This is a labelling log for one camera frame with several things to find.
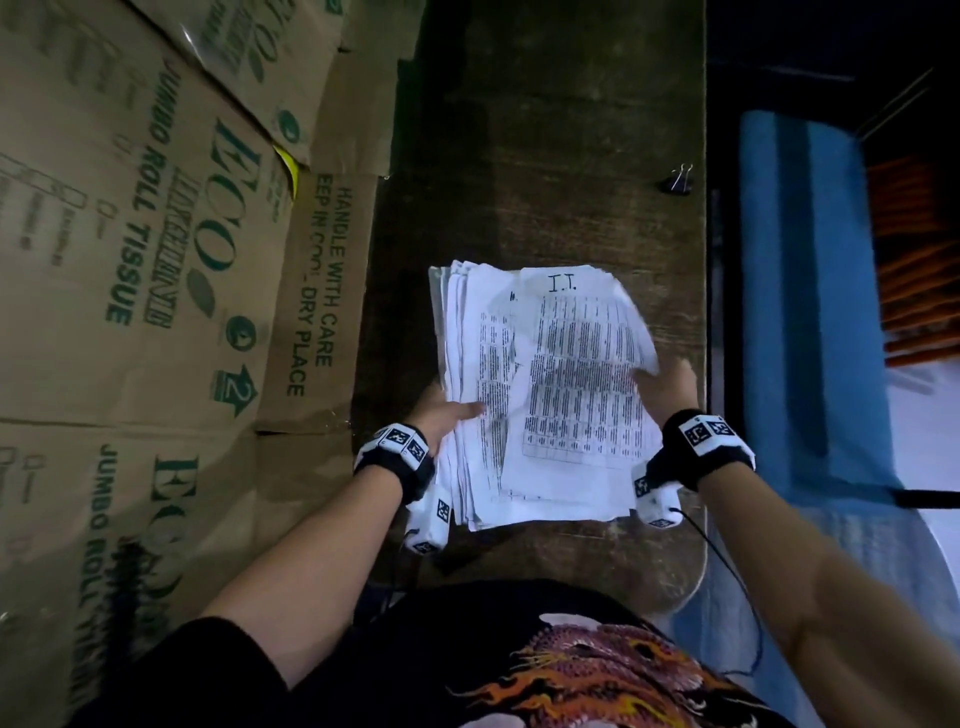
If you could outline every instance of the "wrist strap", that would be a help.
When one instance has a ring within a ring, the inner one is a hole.
[[[403,488],[403,505],[420,499],[436,470],[423,433],[411,425],[393,423],[378,429],[357,452],[353,473],[378,465],[396,475]]]
[[[699,409],[681,410],[666,421],[660,453],[663,458],[659,470],[669,470],[671,479],[691,491],[697,490],[705,475],[729,463],[743,463],[756,470],[754,452],[727,421]]]

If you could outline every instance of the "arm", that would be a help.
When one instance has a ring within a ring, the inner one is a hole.
[[[698,406],[687,362],[636,380],[660,426]],[[752,601],[828,726],[957,724],[960,660],[893,589],[750,468],[724,466],[698,487]]]
[[[479,402],[444,401],[431,385],[404,421],[416,426],[436,455],[460,420],[476,417]],[[330,654],[350,624],[373,560],[400,505],[396,476],[371,465],[323,509],[224,587],[204,610],[241,627],[297,684]]]

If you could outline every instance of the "yellow tape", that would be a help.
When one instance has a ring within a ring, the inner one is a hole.
[[[280,158],[283,159],[283,163],[287,165],[287,172],[290,173],[290,191],[292,193],[292,199],[297,199],[297,190],[300,188],[300,166],[297,164],[297,161],[280,149],[278,146],[274,145],[276,153],[280,155]]]

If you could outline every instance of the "stack of papers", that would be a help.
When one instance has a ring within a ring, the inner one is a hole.
[[[660,430],[632,378],[657,355],[620,283],[590,266],[429,275],[447,399],[487,405],[444,439],[431,495],[470,530],[629,515]]]

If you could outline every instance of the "wooden table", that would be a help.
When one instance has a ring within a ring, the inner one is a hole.
[[[426,270],[588,263],[616,275],[661,351],[706,358],[703,3],[435,0],[420,126],[382,183],[353,403],[357,438],[436,374]],[[688,197],[657,183],[694,165]],[[696,497],[685,506],[698,520]],[[438,583],[551,576],[671,611],[706,561],[686,525],[526,523],[452,534]]]

